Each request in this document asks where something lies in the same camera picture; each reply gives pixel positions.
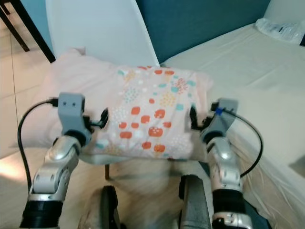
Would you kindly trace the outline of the grey robot left leg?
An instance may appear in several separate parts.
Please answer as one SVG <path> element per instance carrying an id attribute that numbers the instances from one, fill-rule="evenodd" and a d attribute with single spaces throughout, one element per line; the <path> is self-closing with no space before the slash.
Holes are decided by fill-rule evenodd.
<path id="1" fill-rule="evenodd" d="M 89 198 L 78 229 L 121 229 L 118 197 L 113 186 L 96 189 Z"/>

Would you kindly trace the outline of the cream sheeted mattress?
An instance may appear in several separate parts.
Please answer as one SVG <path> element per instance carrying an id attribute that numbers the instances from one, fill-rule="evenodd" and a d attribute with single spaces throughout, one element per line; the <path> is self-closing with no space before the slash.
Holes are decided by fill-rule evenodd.
<path id="1" fill-rule="evenodd" d="M 208 100 L 238 101 L 264 152 L 242 179 L 245 199 L 272 229 L 305 229 L 305 48 L 248 25 L 179 53 L 167 67 L 208 74 Z"/>

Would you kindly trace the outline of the blue fabric headboard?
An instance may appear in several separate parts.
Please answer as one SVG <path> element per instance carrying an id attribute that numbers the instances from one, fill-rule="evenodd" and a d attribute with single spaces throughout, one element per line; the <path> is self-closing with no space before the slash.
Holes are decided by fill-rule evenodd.
<path id="1" fill-rule="evenodd" d="M 262 18 L 270 0 L 136 0 L 159 62 Z"/>

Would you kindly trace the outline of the grey robot right leg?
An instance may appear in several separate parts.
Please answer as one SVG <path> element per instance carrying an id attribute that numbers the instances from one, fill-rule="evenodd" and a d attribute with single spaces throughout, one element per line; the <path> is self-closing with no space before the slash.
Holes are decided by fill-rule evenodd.
<path id="1" fill-rule="evenodd" d="M 178 219 L 179 229 L 212 229 L 204 183 L 200 177 L 181 176 L 179 198 L 183 201 Z"/>

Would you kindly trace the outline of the grey robot leg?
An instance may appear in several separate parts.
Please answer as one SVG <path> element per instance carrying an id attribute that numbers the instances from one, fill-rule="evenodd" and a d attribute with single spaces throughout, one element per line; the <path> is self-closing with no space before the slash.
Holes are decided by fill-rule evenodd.
<path id="1" fill-rule="evenodd" d="M 89 198 L 78 229 L 121 229 L 118 197 L 113 186 L 96 189 Z"/>
<path id="2" fill-rule="evenodd" d="M 179 229 L 212 229 L 204 183 L 200 177 L 181 176 L 179 198 L 183 201 L 178 219 Z"/>

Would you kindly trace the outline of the clear plastic packet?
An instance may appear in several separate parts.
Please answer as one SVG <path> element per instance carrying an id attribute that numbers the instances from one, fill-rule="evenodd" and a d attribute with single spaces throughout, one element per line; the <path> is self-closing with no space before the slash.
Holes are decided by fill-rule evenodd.
<path id="1" fill-rule="evenodd" d="M 268 18 L 260 18 L 254 26 L 268 37 L 305 47 L 305 20 L 300 22 L 273 22 Z"/>

